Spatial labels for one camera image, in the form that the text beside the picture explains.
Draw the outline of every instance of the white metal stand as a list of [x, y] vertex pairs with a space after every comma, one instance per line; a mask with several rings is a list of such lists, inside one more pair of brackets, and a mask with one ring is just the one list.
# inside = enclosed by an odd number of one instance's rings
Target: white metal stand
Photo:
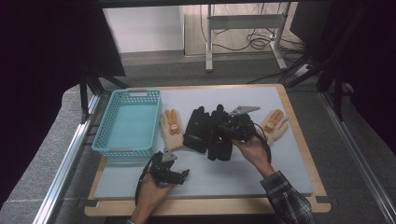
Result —
[[206, 72], [213, 71], [212, 30], [222, 29], [257, 29], [277, 28], [276, 38], [270, 43], [271, 49], [281, 70], [288, 67], [279, 50], [279, 41], [285, 28], [286, 19], [290, 9], [290, 2], [286, 5], [282, 14], [265, 15], [234, 15], [212, 16], [212, 6], [207, 6], [207, 43], [206, 43]]

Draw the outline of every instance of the person's right hand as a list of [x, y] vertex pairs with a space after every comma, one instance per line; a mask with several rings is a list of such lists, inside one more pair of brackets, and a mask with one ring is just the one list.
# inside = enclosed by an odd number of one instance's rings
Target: person's right hand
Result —
[[256, 136], [253, 136], [252, 139], [245, 143], [235, 139], [232, 139], [232, 141], [241, 150], [245, 159], [256, 167], [262, 177], [267, 177], [275, 172], [271, 163], [268, 161], [268, 156], [262, 142]]

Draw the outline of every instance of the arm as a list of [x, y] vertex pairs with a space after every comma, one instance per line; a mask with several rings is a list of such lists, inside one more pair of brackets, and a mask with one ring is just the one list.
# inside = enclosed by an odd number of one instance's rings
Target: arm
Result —
[[315, 223], [309, 201], [297, 192], [280, 171], [275, 172], [257, 137], [246, 143], [233, 140], [233, 144], [262, 175], [261, 184], [267, 192], [268, 200], [282, 219], [287, 223]]
[[145, 224], [152, 211], [157, 208], [175, 185], [158, 186], [150, 173], [147, 173], [139, 192], [139, 201], [132, 213], [134, 224]]

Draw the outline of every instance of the desk leg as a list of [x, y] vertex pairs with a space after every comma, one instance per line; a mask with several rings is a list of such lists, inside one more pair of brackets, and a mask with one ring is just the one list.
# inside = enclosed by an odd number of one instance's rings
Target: desk leg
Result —
[[275, 58], [276, 58], [277, 64], [279, 65], [280, 70], [286, 70], [288, 68], [286, 66], [285, 60], [283, 60], [283, 57], [280, 54], [279, 41], [280, 41], [280, 38], [282, 38], [283, 30], [285, 29], [286, 20], [288, 19], [288, 16], [289, 16], [290, 4], [291, 4], [291, 2], [288, 2], [288, 4], [286, 5], [286, 8], [282, 12], [282, 20], [279, 24], [279, 27], [277, 28], [275, 41], [270, 43], [271, 49], [275, 55]]
[[212, 52], [212, 5], [207, 5], [207, 42], [206, 42], [206, 72], [213, 71]]

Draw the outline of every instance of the person's left hand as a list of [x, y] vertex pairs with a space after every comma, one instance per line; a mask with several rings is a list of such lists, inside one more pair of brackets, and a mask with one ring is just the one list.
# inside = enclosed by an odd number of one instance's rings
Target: person's left hand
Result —
[[154, 177], [147, 173], [142, 181], [136, 209], [131, 216], [132, 222], [134, 224], [146, 223], [151, 212], [163, 202], [174, 186], [173, 184], [159, 186]]

